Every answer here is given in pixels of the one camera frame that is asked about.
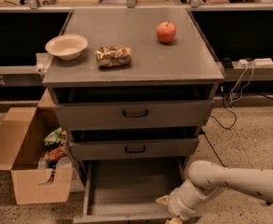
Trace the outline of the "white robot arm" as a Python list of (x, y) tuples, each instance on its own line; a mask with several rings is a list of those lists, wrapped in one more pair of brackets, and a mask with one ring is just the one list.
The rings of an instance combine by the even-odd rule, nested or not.
[(195, 208), (220, 195), (225, 189), (273, 204), (273, 170), (228, 168), (210, 161), (194, 161), (185, 182), (170, 194), (156, 199), (167, 208), (165, 224), (182, 224), (195, 214)]

